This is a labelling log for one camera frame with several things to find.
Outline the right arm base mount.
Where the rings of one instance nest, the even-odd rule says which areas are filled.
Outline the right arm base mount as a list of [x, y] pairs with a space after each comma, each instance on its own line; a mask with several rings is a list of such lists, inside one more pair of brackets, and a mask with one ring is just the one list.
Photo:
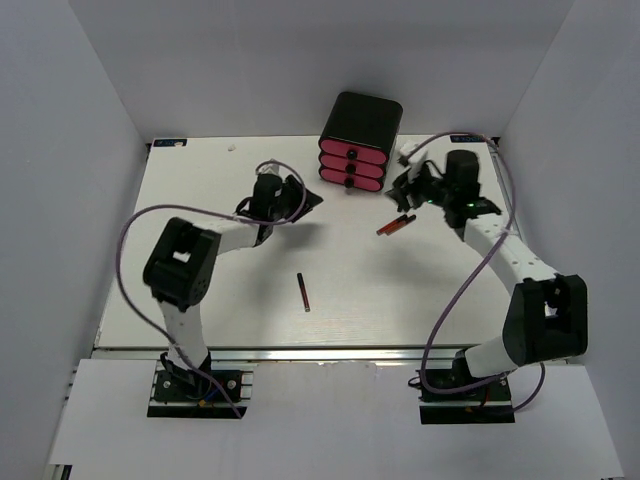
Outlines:
[[421, 382], [419, 369], [410, 376], [407, 386], [418, 394], [422, 425], [513, 424], [515, 413], [508, 381], [501, 379], [463, 393], [436, 394]]

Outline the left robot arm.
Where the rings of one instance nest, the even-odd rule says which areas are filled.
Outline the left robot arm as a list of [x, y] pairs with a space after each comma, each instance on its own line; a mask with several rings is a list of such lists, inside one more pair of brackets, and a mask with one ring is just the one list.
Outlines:
[[200, 303], [209, 290], [217, 258], [263, 244], [276, 223], [294, 223], [322, 202], [294, 176], [267, 172], [258, 175], [252, 195], [238, 204], [232, 219], [197, 225], [173, 217], [166, 223], [143, 269], [143, 282], [157, 301], [171, 337], [161, 363], [188, 398], [202, 398], [211, 387]]

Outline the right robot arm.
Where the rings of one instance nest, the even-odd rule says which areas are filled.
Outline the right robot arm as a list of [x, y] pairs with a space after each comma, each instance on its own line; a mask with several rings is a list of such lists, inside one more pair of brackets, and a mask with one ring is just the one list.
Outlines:
[[472, 399], [489, 380], [522, 366], [583, 355], [588, 347], [585, 281], [559, 273], [511, 234], [511, 217], [481, 194], [478, 156], [452, 150], [443, 171], [426, 158], [402, 164], [405, 171], [387, 193], [398, 210], [407, 213], [424, 204], [441, 208], [447, 225], [482, 257], [472, 274], [490, 268], [510, 296], [501, 333], [458, 352], [446, 383], [431, 385], [430, 391]]

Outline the dark red lip gloss tube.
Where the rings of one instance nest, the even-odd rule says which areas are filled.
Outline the dark red lip gloss tube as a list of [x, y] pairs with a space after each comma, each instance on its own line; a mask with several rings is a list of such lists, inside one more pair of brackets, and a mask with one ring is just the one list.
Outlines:
[[309, 301], [309, 296], [308, 296], [308, 292], [307, 292], [304, 276], [303, 276], [302, 272], [298, 272], [296, 274], [296, 277], [297, 277], [297, 282], [298, 282], [298, 286], [299, 286], [300, 293], [301, 293], [301, 298], [302, 298], [302, 302], [303, 302], [304, 311], [305, 311], [305, 313], [309, 313], [311, 311], [311, 307], [310, 307], [310, 301]]

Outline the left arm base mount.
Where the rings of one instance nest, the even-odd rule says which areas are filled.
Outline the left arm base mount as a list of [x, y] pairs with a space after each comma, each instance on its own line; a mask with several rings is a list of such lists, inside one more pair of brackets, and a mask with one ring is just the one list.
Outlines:
[[230, 365], [210, 372], [221, 388], [198, 376], [191, 385], [169, 373], [159, 361], [147, 405], [148, 418], [240, 420], [252, 396], [254, 372]]

